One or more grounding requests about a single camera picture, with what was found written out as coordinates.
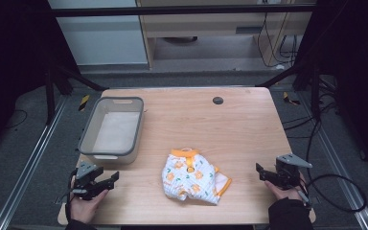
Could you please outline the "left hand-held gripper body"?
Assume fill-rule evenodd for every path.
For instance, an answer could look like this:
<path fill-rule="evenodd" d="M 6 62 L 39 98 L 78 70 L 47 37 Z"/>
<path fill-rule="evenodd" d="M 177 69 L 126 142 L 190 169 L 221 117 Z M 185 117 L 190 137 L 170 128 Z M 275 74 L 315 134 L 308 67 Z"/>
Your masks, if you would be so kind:
<path fill-rule="evenodd" d="M 98 167 L 95 164 L 82 161 L 77 169 L 76 177 L 73 185 L 73 194 L 82 198 L 83 200 L 91 200 L 95 196 L 99 195 L 102 191 L 98 189 L 98 185 L 95 180 L 91 181 L 89 173 L 92 169 Z"/>

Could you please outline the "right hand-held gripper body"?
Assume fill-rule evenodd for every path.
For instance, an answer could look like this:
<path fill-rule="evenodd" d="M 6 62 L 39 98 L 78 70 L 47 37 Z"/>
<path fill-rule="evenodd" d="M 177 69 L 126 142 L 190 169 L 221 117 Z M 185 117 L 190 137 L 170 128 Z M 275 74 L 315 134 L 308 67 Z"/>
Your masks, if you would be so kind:
<path fill-rule="evenodd" d="M 312 164 L 299 156 L 289 153 L 276 157 L 276 172 L 279 176 L 278 187 L 283 190 L 300 185 L 300 168 L 311 169 Z"/>

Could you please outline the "translucent grey-rimmed storage bin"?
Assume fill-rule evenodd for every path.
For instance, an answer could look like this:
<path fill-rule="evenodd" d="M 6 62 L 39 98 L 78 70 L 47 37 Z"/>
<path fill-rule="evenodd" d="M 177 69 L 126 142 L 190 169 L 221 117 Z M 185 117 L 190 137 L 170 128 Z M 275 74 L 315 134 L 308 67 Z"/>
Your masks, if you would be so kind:
<path fill-rule="evenodd" d="M 138 155 L 143 113 L 139 97 L 101 97 L 80 138 L 79 151 L 97 161 L 132 163 Z"/>

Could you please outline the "white orange baby garment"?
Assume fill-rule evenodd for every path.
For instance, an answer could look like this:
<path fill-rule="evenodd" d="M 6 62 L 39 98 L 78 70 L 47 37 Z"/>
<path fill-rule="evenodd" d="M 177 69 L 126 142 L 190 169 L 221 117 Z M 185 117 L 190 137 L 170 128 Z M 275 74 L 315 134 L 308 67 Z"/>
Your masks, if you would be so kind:
<path fill-rule="evenodd" d="M 198 149 L 172 149 L 162 170 L 164 193 L 217 205 L 232 179 L 211 164 Z"/>

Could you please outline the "person's right hand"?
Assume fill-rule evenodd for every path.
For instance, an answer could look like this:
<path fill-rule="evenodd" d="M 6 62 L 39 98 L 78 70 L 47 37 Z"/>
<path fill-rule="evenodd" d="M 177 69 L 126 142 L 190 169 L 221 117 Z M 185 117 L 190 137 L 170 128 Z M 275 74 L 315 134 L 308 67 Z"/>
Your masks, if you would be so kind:
<path fill-rule="evenodd" d="M 264 184 L 266 185 L 268 190 L 275 195 L 275 197 L 278 200 L 288 198 L 288 199 L 300 200 L 300 201 L 305 202 L 305 199 L 303 198 L 304 193 L 302 192 L 299 186 L 293 187 L 287 190 L 282 190 L 279 187 L 272 184 L 270 181 L 266 180 Z"/>

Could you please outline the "person's left hand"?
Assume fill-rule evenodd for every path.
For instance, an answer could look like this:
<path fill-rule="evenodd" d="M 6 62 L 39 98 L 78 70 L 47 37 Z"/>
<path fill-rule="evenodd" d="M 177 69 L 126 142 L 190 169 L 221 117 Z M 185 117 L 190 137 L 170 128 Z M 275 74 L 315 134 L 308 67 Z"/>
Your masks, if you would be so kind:
<path fill-rule="evenodd" d="M 70 193 L 70 218 L 73 220 L 80 221 L 85 224 L 89 224 L 95 217 L 97 210 L 107 196 L 108 190 L 103 190 L 99 195 L 95 196 L 91 200 L 83 200 L 78 196 L 74 197 L 73 193 Z"/>

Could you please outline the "yellow black tape marker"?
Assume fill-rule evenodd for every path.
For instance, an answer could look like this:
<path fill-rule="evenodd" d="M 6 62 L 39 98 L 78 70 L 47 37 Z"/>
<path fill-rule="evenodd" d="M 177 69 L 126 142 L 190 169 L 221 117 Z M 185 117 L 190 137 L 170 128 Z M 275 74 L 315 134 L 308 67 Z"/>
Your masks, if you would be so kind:
<path fill-rule="evenodd" d="M 79 108 L 78 108 L 78 111 L 84 111 L 86 105 L 87 105 L 87 102 L 90 98 L 90 95 L 84 95 L 80 101 L 80 105 L 79 105 Z"/>
<path fill-rule="evenodd" d="M 300 102 L 298 100 L 292 100 L 289 97 L 287 92 L 283 92 L 283 100 L 284 100 L 284 102 L 289 103 L 289 104 L 294 104 L 294 105 L 299 105 L 300 104 Z"/>

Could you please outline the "black metal stand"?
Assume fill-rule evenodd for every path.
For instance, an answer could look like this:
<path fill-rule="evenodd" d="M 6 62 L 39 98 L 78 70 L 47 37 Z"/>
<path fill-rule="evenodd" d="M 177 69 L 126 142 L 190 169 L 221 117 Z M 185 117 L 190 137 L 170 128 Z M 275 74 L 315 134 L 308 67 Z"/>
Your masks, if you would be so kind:
<path fill-rule="evenodd" d="M 68 79 L 79 81 L 95 91 L 105 91 L 106 87 L 100 86 L 95 82 L 84 78 L 80 72 L 69 70 L 63 66 L 49 66 L 45 70 L 45 89 L 46 89 L 46 104 L 47 104 L 47 120 L 46 124 L 52 123 L 55 117 L 55 96 L 54 86 L 57 87 L 61 95 L 70 95 L 73 92 L 73 87 Z"/>
<path fill-rule="evenodd" d="M 295 75 L 296 79 L 293 83 L 293 88 L 297 91 L 303 90 L 310 83 L 310 111 L 315 120 L 320 119 L 319 107 L 319 65 L 313 63 L 297 63 L 287 70 L 283 71 L 274 78 L 263 83 L 256 84 L 256 87 L 269 88 L 278 81 L 282 81 L 288 76 Z"/>

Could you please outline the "black curtain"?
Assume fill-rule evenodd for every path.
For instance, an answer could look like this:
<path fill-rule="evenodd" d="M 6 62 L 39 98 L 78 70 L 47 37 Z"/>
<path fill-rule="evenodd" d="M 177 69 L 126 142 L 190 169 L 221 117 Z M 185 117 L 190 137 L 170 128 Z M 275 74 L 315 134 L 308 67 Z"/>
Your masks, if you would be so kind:
<path fill-rule="evenodd" d="M 57 65 L 79 71 L 57 20 L 26 14 L 50 8 L 48 0 L 0 0 L 0 134 L 17 98 L 45 84 L 44 64 L 31 35 L 42 40 Z"/>
<path fill-rule="evenodd" d="M 336 78 L 336 97 L 368 157 L 368 0 L 316 0 L 297 61 Z"/>

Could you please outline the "white cabinet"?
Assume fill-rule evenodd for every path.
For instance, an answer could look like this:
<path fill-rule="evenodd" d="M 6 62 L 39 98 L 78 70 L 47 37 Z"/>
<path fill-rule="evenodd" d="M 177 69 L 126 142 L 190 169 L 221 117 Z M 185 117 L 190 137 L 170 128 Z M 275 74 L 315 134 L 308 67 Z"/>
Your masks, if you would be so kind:
<path fill-rule="evenodd" d="M 48 0 L 53 10 L 136 7 L 135 0 Z M 78 66 L 147 64 L 137 15 L 58 17 Z"/>

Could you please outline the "light wooden background desk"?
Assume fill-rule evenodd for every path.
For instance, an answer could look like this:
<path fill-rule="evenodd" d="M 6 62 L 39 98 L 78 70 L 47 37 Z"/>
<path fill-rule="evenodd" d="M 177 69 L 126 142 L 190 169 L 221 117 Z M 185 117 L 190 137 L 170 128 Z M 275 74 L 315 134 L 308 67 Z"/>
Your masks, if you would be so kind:
<path fill-rule="evenodd" d="M 316 0 L 135 0 L 139 7 L 305 4 Z M 308 12 L 141 15 L 139 17 L 149 64 L 161 37 L 253 35 L 265 64 L 275 62 L 286 35 L 303 35 Z"/>

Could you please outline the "dark object under desk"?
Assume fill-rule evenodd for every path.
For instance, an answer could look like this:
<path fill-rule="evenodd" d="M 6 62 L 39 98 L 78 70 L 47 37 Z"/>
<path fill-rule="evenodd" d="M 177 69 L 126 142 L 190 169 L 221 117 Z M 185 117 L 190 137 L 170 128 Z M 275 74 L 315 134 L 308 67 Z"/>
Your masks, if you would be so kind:
<path fill-rule="evenodd" d="M 164 37 L 166 42 L 171 44 L 187 44 L 196 42 L 198 40 L 197 36 L 186 36 L 186 37 Z"/>

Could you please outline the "silver metal floor rail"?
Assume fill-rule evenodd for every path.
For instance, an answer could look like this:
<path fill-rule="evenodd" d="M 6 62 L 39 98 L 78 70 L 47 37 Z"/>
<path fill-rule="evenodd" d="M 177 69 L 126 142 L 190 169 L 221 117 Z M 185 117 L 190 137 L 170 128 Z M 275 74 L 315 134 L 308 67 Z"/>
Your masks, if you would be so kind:
<path fill-rule="evenodd" d="M 34 149 L 23 167 L 22 173 L 18 176 L 15 185 L 13 186 L 9 197 L 7 198 L 5 205 L 0 211 L 0 230 L 7 230 L 12 217 L 23 197 L 29 183 L 35 173 L 35 170 L 40 162 L 40 159 L 47 148 L 49 141 L 58 125 L 58 121 L 64 111 L 64 107 L 68 98 L 66 96 L 60 96 L 58 105 L 55 108 L 55 113 L 52 121 L 46 125 L 36 142 Z"/>
<path fill-rule="evenodd" d="M 343 162 L 338 157 L 331 139 L 323 126 L 317 130 L 317 135 L 324 150 L 325 156 L 327 157 L 330 166 L 333 169 L 333 172 L 341 177 L 344 176 L 348 179 L 351 179 L 351 175 L 348 173 Z M 351 182 L 343 180 L 341 177 L 339 178 L 339 186 L 341 187 L 341 190 L 343 191 L 350 208 L 358 209 L 359 207 L 363 206 L 361 211 L 355 212 L 355 217 L 361 229 L 368 230 L 368 208 L 364 203 L 363 196 L 360 194 L 357 186 L 353 185 Z"/>

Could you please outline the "black horizontal frame bar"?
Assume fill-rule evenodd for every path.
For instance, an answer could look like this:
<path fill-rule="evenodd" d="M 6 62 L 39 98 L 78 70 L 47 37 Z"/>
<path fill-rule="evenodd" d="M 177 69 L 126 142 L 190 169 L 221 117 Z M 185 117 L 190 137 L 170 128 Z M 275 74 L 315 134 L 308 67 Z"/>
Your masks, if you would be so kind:
<path fill-rule="evenodd" d="M 255 13 L 255 12 L 313 12 L 315 4 L 274 5 L 211 5 L 211 6 L 167 6 L 99 9 L 55 9 L 48 13 L 55 17 L 80 16 L 128 16 L 128 15 L 174 15 L 210 13 Z"/>

